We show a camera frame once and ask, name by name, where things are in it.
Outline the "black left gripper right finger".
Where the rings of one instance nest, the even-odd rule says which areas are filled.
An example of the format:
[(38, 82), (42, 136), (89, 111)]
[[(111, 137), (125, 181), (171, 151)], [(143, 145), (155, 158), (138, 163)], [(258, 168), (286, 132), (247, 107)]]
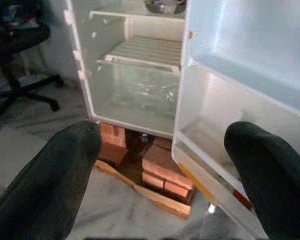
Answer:
[(300, 240), (300, 155), (247, 121), (227, 127), (224, 147), (269, 239)]

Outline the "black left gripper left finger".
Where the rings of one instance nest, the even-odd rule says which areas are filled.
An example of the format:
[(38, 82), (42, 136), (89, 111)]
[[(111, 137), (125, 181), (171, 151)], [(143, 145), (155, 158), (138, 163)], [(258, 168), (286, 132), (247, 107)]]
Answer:
[(0, 240), (65, 240), (101, 149), (91, 120), (52, 136), (1, 195)]

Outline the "white fridge door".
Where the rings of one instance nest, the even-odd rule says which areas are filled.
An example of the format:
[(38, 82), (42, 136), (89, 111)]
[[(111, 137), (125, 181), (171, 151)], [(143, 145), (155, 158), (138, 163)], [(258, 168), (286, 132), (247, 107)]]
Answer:
[(229, 157), (250, 122), (300, 155), (300, 0), (187, 0), (172, 158), (253, 240), (269, 239)]

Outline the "white open fridge body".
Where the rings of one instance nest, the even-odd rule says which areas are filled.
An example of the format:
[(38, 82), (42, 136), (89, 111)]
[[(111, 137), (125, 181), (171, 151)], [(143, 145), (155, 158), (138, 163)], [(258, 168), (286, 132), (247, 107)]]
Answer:
[(175, 116), (149, 119), (136, 115), (132, 121), (98, 116), (93, 111), (88, 79), (96, 64), (123, 64), (171, 72), (135, 62), (103, 61), (111, 49), (132, 37), (182, 43), (185, 13), (159, 14), (146, 9), (144, 0), (42, 0), (51, 38), (44, 49), (47, 65), (80, 85), (88, 116), (102, 123), (164, 138), (174, 134)]

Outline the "white slatted fridge shelf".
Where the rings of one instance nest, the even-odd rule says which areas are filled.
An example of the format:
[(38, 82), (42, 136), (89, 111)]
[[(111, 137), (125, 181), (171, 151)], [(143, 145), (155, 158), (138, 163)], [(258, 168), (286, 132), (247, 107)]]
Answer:
[(179, 41), (133, 36), (108, 51), (101, 59), (112, 63), (137, 63), (179, 73), (181, 53), (182, 43)]

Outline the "red brick stack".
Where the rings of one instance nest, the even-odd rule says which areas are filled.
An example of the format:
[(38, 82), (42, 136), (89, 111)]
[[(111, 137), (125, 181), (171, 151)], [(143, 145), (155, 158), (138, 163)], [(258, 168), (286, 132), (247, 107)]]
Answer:
[(101, 123), (102, 149), (98, 159), (117, 168), (127, 154), (126, 133), (123, 127)]
[(191, 205), (196, 187), (172, 159), (172, 141), (156, 137), (142, 158), (142, 181), (159, 193)]

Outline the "flat brown cardboard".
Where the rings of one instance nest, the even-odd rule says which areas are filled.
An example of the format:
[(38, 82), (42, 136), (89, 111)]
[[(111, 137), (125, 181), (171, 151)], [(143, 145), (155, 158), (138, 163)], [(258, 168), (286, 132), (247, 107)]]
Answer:
[(97, 160), (94, 167), (110, 176), (113, 176), (138, 192), (143, 197), (147, 198), (159, 210), (170, 213), (180, 219), (187, 220), (191, 213), (191, 206), (178, 202), (167, 196), (161, 195), (158, 192), (145, 188), (134, 183), (132, 180), (119, 173), (115, 168), (104, 161)]

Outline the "clear crisper drawer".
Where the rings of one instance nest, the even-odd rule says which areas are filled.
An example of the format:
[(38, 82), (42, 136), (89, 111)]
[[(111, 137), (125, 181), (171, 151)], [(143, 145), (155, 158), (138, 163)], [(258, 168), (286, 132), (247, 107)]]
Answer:
[(180, 76), (169, 71), (98, 62), (88, 78), (93, 112), (131, 122), (142, 118), (173, 119)]

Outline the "black office chair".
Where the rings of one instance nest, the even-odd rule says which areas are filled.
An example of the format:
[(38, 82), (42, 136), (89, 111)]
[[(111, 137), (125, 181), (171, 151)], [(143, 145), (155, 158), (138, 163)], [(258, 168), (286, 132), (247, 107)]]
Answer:
[(10, 87), (0, 91), (0, 117), (19, 98), (46, 103), (53, 112), (60, 109), (57, 100), (33, 92), (51, 83), (62, 87), (64, 82), (59, 75), (21, 86), (11, 68), (15, 54), (49, 39), (51, 30), (42, 22), (43, 14), (43, 0), (0, 0), (0, 68)]

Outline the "steel bowl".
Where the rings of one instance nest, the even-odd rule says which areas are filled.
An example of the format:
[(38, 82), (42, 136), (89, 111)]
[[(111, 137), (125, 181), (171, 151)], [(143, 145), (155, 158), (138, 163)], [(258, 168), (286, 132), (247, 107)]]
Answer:
[(165, 15), (180, 14), (187, 7), (187, 0), (144, 0), (143, 3), (151, 13)]

